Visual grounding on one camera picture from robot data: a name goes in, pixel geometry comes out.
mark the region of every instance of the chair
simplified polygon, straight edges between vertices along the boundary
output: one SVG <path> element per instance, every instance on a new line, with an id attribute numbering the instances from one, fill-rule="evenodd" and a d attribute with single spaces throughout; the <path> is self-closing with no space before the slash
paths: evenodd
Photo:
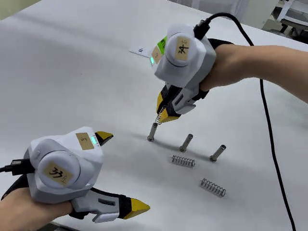
<path id="1" fill-rule="evenodd" d="M 239 21 L 243 18 L 249 0 L 169 0 L 207 13 L 227 12 Z"/>

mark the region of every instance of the metal pin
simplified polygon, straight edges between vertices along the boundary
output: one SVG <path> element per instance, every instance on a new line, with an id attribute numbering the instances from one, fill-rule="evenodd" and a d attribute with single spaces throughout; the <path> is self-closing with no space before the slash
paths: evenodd
<path id="1" fill-rule="evenodd" d="M 188 144 L 190 143 L 190 141 L 192 140 L 192 138 L 193 138 L 193 135 L 188 134 L 188 136 L 186 137 L 186 140 L 184 141 L 184 143 L 180 147 L 181 152 L 183 152 L 183 153 L 186 152 L 186 148 L 187 148 Z"/>
<path id="2" fill-rule="evenodd" d="M 158 124 L 157 123 L 153 123 L 151 131 L 150 131 L 150 135 L 148 135 L 148 141 L 152 142 L 154 140 L 154 134 L 156 132 Z"/>
<path id="3" fill-rule="evenodd" d="M 223 151 L 226 150 L 226 148 L 227 148 L 227 147 L 226 147 L 225 145 L 221 145 L 221 146 L 217 149 L 217 151 L 216 151 L 213 155 L 210 156 L 210 161 L 211 161 L 211 162 L 216 162 L 216 161 L 217 161 L 217 158 L 220 156 L 220 154 L 222 154 Z"/>

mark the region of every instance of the paper label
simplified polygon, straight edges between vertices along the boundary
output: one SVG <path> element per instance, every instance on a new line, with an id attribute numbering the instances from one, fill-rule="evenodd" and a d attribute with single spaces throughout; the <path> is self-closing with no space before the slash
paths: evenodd
<path id="1" fill-rule="evenodd" d="M 58 166 L 55 162 L 50 161 L 43 171 L 44 175 L 53 181 L 66 186 L 73 177 L 73 174 L 64 168 Z"/>
<path id="2" fill-rule="evenodd" d="M 188 59 L 188 51 L 191 40 L 187 37 L 179 36 L 177 40 L 177 48 L 175 50 L 175 58 L 186 61 Z"/>
<path id="3" fill-rule="evenodd" d="M 89 150 L 89 149 L 94 148 L 92 141 L 91 141 L 89 135 L 86 132 L 76 133 L 76 136 L 79 140 L 79 143 L 80 143 L 82 150 Z"/>
<path id="4" fill-rule="evenodd" d="M 158 64 L 159 60 L 162 58 L 162 54 L 157 46 L 154 48 L 152 52 L 152 57 L 154 58 L 156 64 Z"/>

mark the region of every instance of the white table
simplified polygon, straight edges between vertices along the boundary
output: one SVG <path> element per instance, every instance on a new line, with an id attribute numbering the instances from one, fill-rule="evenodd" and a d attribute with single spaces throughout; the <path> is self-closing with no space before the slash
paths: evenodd
<path id="1" fill-rule="evenodd" d="M 86 231 L 289 231 L 270 153 L 257 79 L 218 88 L 192 112 L 160 126 L 146 141 L 163 86 L 131 45 L 152 47 L 172 23 L 197 24 L 208 14 L 165 0 L 44 0 L 0 22 L 1 165 L 23 156 L 32 139 L 87 125 L 114 133 L 104 146 L 96 187 L 138 198 L 151 210 L 134 219 L 94 224 L 91 216 L 56 220 Z M 256 45 L 308 46 L 248 26 Z M 208 37 L 246 45 L 226 19 Z M 277 157 L 299 231 L 308 226 L 308 106 L 265 84 Z M 185 155 L 195 169 L 171 165 L 188 133 Z M 221 145 L 212 164 L 206 159 Z M 209 180 L 227 189 L 218 198 L 198 187 Z M 15 180 L 0 174 L 2 194 Z"/>

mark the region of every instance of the metal spring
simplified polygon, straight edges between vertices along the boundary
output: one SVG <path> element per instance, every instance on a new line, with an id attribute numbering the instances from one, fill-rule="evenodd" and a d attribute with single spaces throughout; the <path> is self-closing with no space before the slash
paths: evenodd
<path id="1" fill-rule="evenodd" d="M 214 184 L 213 182 L 207 180 L 206 178 L 203 178 L 203 180 L 201 181 L 201 185 L 202 188 L 210 191 L 211 193 L 214 193 L 220 197 L 224 197 L 226 195 L 226 190 L 223 189 L 222 187 Z"/>
<path id="2" fill-rule="evenodd" d="M 160 118 L 162 117 L 162 112 L 163 112 L 164 109 L 165 109 L 165 106 L 163 106 L 163 107 L 160 109 L 159 113 L 158 113 L 157 116 L 156 116 L 155 122 L 156 122 L 158 125 L 161 125 L 161 124 L 162 124 L 162 122 L 160 121 Z"/>
<path id="3" fill-rule="evenodd" d="M 185 158 L 183 156 L 179 155 L 173 155 L 172 156 L 172 163 L 176 165 L 182 165 L 185 167 L 194 167 L 196 162 L 193 159 Z"/>

